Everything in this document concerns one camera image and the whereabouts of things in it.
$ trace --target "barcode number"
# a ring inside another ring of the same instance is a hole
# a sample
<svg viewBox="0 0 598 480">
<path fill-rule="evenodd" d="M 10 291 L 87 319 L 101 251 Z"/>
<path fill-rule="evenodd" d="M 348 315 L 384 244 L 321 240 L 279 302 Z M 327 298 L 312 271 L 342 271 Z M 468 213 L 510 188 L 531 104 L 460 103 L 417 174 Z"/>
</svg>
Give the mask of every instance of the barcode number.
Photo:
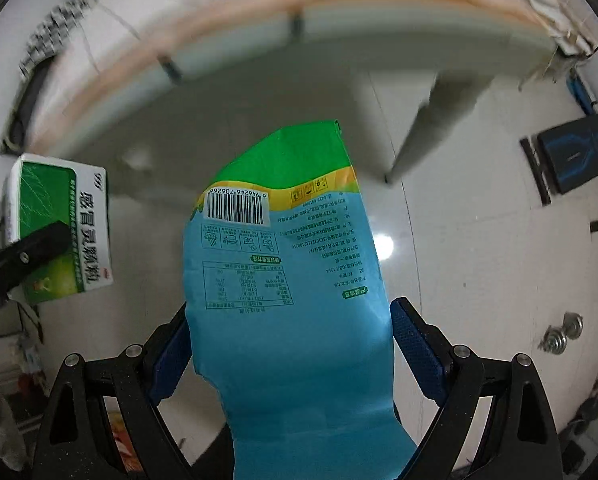
<svg viewBox="0 0 598 480">
<path fill-rule="evenodd" d="M 268 197 L 248 189 L 213 188 L 205 197 L 205 217 L 243 224 L 268 224 Z"/>
</svg>

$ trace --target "tile floor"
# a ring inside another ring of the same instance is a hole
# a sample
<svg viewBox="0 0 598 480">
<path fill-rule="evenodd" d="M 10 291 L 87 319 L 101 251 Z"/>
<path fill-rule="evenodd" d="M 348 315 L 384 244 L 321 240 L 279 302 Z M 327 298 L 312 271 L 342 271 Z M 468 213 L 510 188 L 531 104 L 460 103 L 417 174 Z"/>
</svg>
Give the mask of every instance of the tile floor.
<svg viewBox="0 0 598 480">
<path fill-rule="evenodd" d="M 165 181 L 185 177 L 183 195 L 191 203 L 222 164 L 262 134 L 338 118 L 373 232 L 394 240 L 381 266 L 389 296 L 407 296 L 451 342 L 477 354 L 505 360 L 516 352 L 531 355 L 559 429 L 598 373 L 598 234 L 588 230 L 598 217 L 598 178 L 542 208 L 518 139 L 578 118 L 580 110 L 563 82 L 531 83 L 519 92 L 515 81 L 497 79 L 450 139 L 389 187 L 381 176 L 432 80 L 431 73 L 362 74 L 353 88 L 333 80 L 309 91 L 278 92 L 274 106 L 249 102 L 244 94 L 214 115 L 199 103 L 199 93 L 191 97 L 182 86 L 117 125 L 114 138 L 160 148 L 154 156 Z M 178 141 L 164 143 L 155 135 L 166 131 Z M 191 135 L 199 131 L 205 134 L 201 144 Z M 220 143 L 228 147 L 223 153 L 217 152 Z M 185 174 L 170 164 L 182 152 Z M 115 161 L 108 164 L 114 188 Z M 181 237 L 188 209 L 170 198 L 159 192 L 148 200 L 112 198 L 114 286 L 41 307 L 51 378 L 70 352 L 103 358 L 144 341 L 183 302 Z M 560 324 L 567 310 L 583 315 L 582 337 L 561 356 L 539 351 L 547 326 Z M 423 398 L 400 355 L 395 370 L 396 403 L 418 442 L 435 405 Z M 186 439 L 188 460 L 223 422 L 216 394 L 192 370 L 159 409 L 175 440 Z M 487 409 L 484 400 L 459 464 L 474 454 Z"/>
</svg>

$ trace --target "cardboard box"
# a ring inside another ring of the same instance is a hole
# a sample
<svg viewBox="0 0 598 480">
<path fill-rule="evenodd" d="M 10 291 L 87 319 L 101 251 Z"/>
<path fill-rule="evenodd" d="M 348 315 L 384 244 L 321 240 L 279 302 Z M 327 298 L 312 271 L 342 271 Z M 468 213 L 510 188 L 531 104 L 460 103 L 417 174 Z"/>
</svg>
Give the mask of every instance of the cardboard box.
<svg viewBox="0 0 598 480">
<path fill-rule="evenodd" d="M 4 220 L 7 244 L 57 220 L 72 231 L 72 248 L 22 284 L 29 304 L 112 284 L 103 168 L 22 155 L 4 189 Z"/>
</svg>

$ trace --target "nutrition facts table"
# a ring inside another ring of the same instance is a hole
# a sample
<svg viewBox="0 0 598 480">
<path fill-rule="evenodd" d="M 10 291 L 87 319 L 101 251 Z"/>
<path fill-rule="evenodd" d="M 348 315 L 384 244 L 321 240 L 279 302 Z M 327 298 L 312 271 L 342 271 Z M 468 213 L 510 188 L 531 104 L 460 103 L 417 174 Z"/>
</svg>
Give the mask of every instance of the nutrition facts table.
<svg viewBox="0 0 598 480">
<path fill-rule="evenodd" d="M 293 304 L 281 265 L 203 262 L 206 308 Z"/>
</svg>

